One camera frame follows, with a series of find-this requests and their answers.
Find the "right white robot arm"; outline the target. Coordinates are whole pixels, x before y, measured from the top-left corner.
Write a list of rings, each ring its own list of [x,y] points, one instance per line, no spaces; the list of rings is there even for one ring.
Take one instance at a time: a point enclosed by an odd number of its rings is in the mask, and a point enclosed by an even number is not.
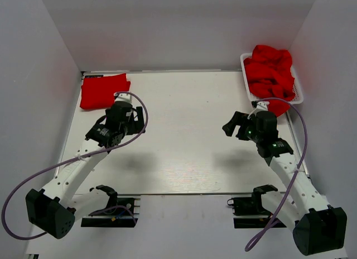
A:
[[[260,214],[271,212],[274,222],[282,222],[292,232],[296,247],[305,256],[343,248],[346,213],[332,207],[306,174],[298,171],[293,149],[278,136],[277,117],[269,111],[235,112],[223,131],[231,137],[235,128],[239,140],[256,144],[260,157],[286,187],[284,195],[272,185],[254,188],[252,208]]]

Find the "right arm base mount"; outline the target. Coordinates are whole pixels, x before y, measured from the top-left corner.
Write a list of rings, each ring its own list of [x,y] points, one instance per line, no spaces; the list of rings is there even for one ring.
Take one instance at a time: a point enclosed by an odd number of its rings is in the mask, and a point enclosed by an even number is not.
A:
[[[235,229],[263,229],[273,215],[265,209],[258,210],[251,196],[230,198],[226,203],[232,208]]]

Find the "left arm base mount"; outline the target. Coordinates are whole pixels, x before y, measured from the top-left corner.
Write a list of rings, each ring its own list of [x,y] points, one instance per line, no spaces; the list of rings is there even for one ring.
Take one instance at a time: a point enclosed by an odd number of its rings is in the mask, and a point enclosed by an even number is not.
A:
[[[106,212],[82,218],[82,228],[134,228],[139,218],[141,199],[134,197],[117,197],[112,206],[120,205]]]

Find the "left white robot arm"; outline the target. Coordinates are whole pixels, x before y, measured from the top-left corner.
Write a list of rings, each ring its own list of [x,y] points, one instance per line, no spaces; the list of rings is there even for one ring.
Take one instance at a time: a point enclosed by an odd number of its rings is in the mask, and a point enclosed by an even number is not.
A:
[[[77,189],[98,163],[118,147],[125,136],[144,133],[147,111],[134,108],[128,102],[115,102],[85,135],[85,140],[73,162],[40,190],[26,195],[29,221],[61,239],[74,223],[87,215],[111,214],[118,209],[117,192],[106,185],[97,185],[89,192],[76,196]]]

